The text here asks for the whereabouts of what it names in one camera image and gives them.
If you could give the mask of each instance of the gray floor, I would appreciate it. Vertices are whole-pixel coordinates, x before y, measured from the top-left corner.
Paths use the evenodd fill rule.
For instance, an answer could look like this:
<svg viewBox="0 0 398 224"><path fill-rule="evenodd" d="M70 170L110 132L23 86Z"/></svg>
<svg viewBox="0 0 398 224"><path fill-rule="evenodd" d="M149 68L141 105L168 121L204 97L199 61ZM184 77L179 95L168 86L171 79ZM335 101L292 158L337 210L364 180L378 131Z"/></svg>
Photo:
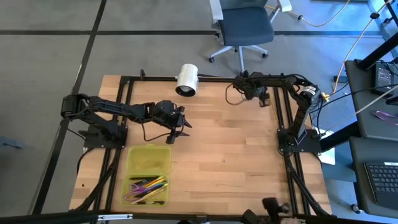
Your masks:
<svg viewBox="0 0 398 224"><path fill-rule="evenodd" d="M305 14L308 20L317 24L327 21L343 5L340 2L291 1L295 12ZM99 0L1 1L0 29L91 29L99 4ZM268 5L275 6L275 1L270 0ZM350 4L336 21L318 29L286 14L278 15L273 26L275 30L361 31L369 14L367 5ZM210 30L210 12L207 1L113 0L108 1L99 28ZM368 30L378 30L377 25L373 24ZM20 150L0 149L2 217L29 212L60 121L61 99L72 89L87 40L87 36L0 36L0 103L3 105L0 136L26 144ZM250 72L300 73L323 91L331 92L331 78L338 73L355 40L355 37L277 36L273 42L262 45L269 51L267 59L245 50L244 63ZM380 37L364 37L350 58L363 58L383 42ZM233 77L239 72L238 55L233 51L216 57L214 63L207 61L208 55L220 47L210 35L97 36L81 93L96 95L103 75L138 75L139 70L144 69L150 76L175 76L185 63L194 63L200 73ZM387 55L385 59L391 59L391 56ZM323 110L320 126L329 128L334 124L331 118L337 112L344 111L341 115L344 118L353 110L350 97L337 101ZM74 130L84 127L79 121L71 125ZM67 134L44 212L67 211L81 149L82 141ZM355 203L353 189L349 187L351 183L327 181L335 215L397 222L351 212L347 207Z"/></svg>

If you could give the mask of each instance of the chair wheel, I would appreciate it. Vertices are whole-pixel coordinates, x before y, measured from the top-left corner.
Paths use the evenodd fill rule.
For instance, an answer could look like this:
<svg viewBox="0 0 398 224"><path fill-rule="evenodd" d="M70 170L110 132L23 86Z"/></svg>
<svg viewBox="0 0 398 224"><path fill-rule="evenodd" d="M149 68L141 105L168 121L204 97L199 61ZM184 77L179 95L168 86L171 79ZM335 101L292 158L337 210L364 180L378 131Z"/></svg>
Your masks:
<svg viewBox="0 0 398 224"><path fill-rule="evenodd" d="M362 211L358 208L358 204L352 204L351 206L352 211L354 211L357 214L361 214Z"/></svg>

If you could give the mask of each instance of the chair seat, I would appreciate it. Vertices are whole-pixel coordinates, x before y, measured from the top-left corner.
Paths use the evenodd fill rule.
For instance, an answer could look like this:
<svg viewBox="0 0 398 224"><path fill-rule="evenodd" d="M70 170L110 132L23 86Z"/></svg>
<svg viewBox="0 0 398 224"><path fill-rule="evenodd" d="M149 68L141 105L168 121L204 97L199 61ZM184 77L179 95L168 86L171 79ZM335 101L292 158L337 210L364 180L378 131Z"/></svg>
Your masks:
<svg viewBox="0 0 398 224"><path fill-rule="evenodd" d="M219 24L225 46L249 46L274 40L274 30L263 7L227 9L223 15L224 20Z"/></svg>

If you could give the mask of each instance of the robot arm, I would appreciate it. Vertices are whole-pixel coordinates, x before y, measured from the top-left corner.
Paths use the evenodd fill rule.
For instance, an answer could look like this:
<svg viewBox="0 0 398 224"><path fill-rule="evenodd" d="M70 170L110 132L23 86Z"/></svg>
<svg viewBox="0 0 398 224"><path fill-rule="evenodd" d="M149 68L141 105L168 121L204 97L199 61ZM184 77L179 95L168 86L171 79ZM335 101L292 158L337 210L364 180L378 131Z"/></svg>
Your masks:
<svg viewBox="0 0 398 224"><path fill-rule="evenodd" d="M294 86L304 86L298 93ZM243 93L247 100L261 97L266 87L285 88L293 100L298 104L298 110L293 124L287 130L287 144L298 145L306 136L304 122L309 114L309 109L320 97L320 89L301 75L264 75L254 72L247 78L237 76L233 81L233 87Z"/></svg>
<svg viewBox="0 0 398 224"><path fill-rule="evenodd" d="M80 119L88 123L92 129L99 129L105 141L118 142L125 138L124 135L127 132L118 125L117 121L107 121L95 114L95 112L127 117L139 124L155 122L171 130L166 141L167 144L173 144L174 139L179 135L187 135L181 131L176 131L176 128L184 126L191 128L191 125L185 120L184 107L177 107L169 100L160 101L156 104L143 103L130 106L104 100L98 96L86 96L84 94L69 95L63 99L61 109L63 118L71 121ZM92 137L93 133L98 135L95 131L90 133L90 127L89 131L80 131L80 133L86 138L87 136Z"/></svg>

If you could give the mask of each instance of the transparent container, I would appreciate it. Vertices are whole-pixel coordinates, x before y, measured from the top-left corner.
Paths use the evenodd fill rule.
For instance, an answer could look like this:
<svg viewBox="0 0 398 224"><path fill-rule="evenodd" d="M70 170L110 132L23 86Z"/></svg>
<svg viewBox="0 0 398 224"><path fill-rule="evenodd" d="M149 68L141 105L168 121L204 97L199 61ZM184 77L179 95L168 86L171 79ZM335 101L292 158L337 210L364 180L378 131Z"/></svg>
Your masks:
<svg viewBox="0 0 398 224"><path fill-rule="evenodd" d="M171 148L168 146L155 146L148 144L146 146L132 146L129 148L126 161L126 176L123 179L121 201L125 206L148 206L159 207L166 205L169 199L169 177L167 174L170 171ZM152 197L149 197L145 202L164 201L163 204L135 204L124 199L124 196L130 192L129 186L140 180L130 180L132 177L153 177L163 176L167 181L168 186L163 191Z"/></svg>

